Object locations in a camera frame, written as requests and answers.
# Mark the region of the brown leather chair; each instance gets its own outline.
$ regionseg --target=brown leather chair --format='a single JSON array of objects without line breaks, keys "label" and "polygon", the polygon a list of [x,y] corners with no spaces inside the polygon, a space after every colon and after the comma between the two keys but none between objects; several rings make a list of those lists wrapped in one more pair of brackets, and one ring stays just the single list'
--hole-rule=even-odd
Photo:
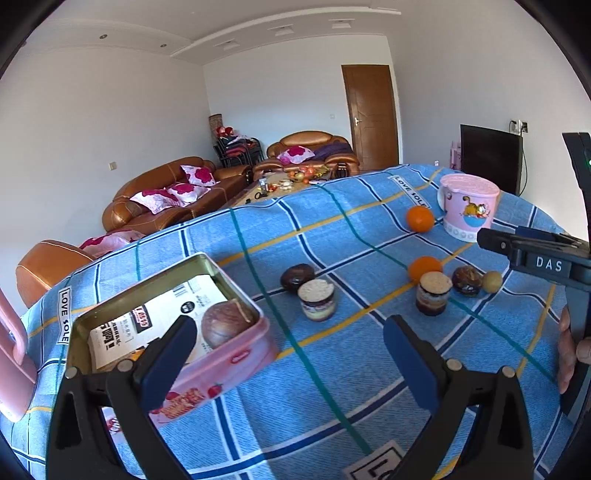
[{"label": "brown leather chair", "polygon": [[[177,181],[186,182],[181,165],[207,167],[219,183],[195,203],[187,207],[169,208],[156,215],[146,207],[130,200],[133,195],[143,190],[166,188]],[[171,225],[218,210],[246,188],[251,181],[250,166],[216,168],[212,162],[200,157],[181,158],[142,173],[123,185],[103,213],[103,226],[107,232],[133,229],[149,235]]]},{"label": "brown leather chair", "polygon": [[43,240],[18,263],[17,290],[27,308],[31,308],[49,289],[93,260],[73,245]]},{"label": "brown leather chair", "polygon": [[283,153],[290,147],[296,147],[299,145],[301,147],[307,147],[310,150],[314,151],[317,148],[332,143],[346,143],[347,145],[349,145],[349,142],[345,137],[339,137],[337,135],[332,135],[327,132],[320,132],[315,130],[296,132],[294,134],[288,135],[287,137],[283,137],[277,143],[274,143],[269,148],[267,148],[267,157],[269,158],[254,166],[253,170],[255,174],[255,180],[260,179],[263,173],[268,171],[281,172],[298,170],[300,166],[321,167],[323,165],[326,165],[331,169],[331,171],[335,171],[339,163],[344,164],[347,167],[349,175],[358,175],[359,160],[357,159],[357,156],[354,153],[339,153],[331,155],[330,157],[327,157],[325,160],[306,160],[305,162],[302,162],[300,165],[283,166],[281,162],[277,160],[277,155]]}]

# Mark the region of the wall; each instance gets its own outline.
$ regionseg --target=wall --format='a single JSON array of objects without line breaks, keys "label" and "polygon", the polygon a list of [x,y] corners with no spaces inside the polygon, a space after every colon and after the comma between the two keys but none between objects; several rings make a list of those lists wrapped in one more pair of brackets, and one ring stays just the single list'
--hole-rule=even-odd
[{"label": "wall", "polygon": [[447,165],[460,123],[529,123],[524,198],[587,238],[583,198],[562,132],[591,131],[591,102],[541,25],[514,0],[402,0],[389,36],[404,159]]},{"label": "wall", "polygon": [[200,66],[116,49],[17,55],[0,81],[10,199],[0,287],[20,313],[14,269],[23,255],[45,238],[79,245],[103,234],[104,208],[133,176],[183,156],[214,158],[208,115]]},{"label": "wall", "polygon": [[331,35],[254,48],[205,65],[209,107],[264,148],[301,130],[324,130],[351,141],[344,64],[390,65],[398,104],[387,38]]}]

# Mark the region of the white ceiling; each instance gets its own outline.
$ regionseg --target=white ceiling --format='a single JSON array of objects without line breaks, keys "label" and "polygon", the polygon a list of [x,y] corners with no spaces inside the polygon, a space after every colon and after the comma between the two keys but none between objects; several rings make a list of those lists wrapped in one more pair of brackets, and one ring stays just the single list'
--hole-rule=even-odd
[{"label": "white ceiling", "polygon": [[[385,34],[400,0],[66,0],[20,54],[118,47],[205,64],[261,45],[330,34]],[[333,28],[331,20],[351,20]],[[275,35],[289,25],[293,33]],[[235,41],[224,49],[220,44]]]}]

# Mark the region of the pink pitcher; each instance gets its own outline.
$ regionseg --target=pink pitcher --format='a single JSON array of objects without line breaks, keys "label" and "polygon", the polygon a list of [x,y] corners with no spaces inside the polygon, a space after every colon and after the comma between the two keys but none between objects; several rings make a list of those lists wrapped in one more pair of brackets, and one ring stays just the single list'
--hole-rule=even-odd
[{"label": "pink pitcher", "polygon": [[37,381],[37,369],[26,356],[28,336],[21,319],[0,290],[0,411],[10,421],[26,413]]},{"label": "pink pitcher", "polygon": [[452,173],[442,177],[437,202],[445,212],[446,232],[475,243],[478,230],[492,225],[500,192],[491,181],[474,175]]}]

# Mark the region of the tablecloth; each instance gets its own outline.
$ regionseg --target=tablecloth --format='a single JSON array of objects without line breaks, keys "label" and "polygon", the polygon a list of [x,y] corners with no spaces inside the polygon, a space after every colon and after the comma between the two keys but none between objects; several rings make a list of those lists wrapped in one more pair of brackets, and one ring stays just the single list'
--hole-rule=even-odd
[{"label": "tablecloth", "polygon": [[[384,447],[400,457],[425,425],[382,340],[382,326],[401,314],[444,358],[468,368],[517,370],[527,404],[536,478],[552,469],[572,430],[560,413],[555,383],[558,319],[564,288],[508,269],[506,258],[448,235],[437,204],[450,170],[399,166],[328,182],[281,199],[221,210],[148,236],[85,266],[49,291],[23,317],[29,355],[39,369],[33,403],[16,424],[0,428],[26,468],[45,476],[46,434],[63,376],[65,351],[56,345],[57,290],[72,287],[73,317],[149,275],[208,253],[271,320],[281,353],[238,388],[163,427],[160,432],[193,478],[342,479],[343,470]],[[414,205],[391,178],[402,177],[431,206],[438,223],[411,232]],[[493,227],[518,225],[561,231],[539,208],[503,194]],[[405,266],[423,255],[441,259],[451,275],[461,265],[500,271],[503,288],[459,303],[439,317],[415,306]],[[279,279],[308,263],[337,288],[338,308],[327,322],[307,320]],[[467,410],[440,474],[454,465],[474,411]],[[141,476],[131,451],[119,453]]]}]

